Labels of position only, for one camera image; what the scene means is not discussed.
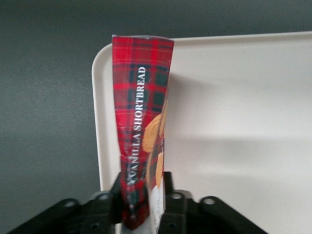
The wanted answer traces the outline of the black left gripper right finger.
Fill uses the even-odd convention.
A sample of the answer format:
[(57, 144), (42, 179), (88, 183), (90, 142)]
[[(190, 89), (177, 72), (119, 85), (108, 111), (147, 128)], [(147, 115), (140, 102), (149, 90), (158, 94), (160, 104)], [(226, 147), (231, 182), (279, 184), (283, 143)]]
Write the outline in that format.
[(175, 190), (172, 173), (164, 173), (165, 212), (159, 234), (265, 234), (262, 228), (215, 196), (195, 202), (188, 191)]

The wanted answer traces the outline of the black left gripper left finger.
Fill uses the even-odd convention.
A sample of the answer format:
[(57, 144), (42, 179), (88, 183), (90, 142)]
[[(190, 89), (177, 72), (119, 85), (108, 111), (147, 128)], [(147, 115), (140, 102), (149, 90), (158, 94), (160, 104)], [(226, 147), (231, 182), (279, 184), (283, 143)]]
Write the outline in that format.
[(108, 191), (82, 204), (67, 198), (9, 231), (10, 234), (115, 234), (121, 223), (120, 174)]

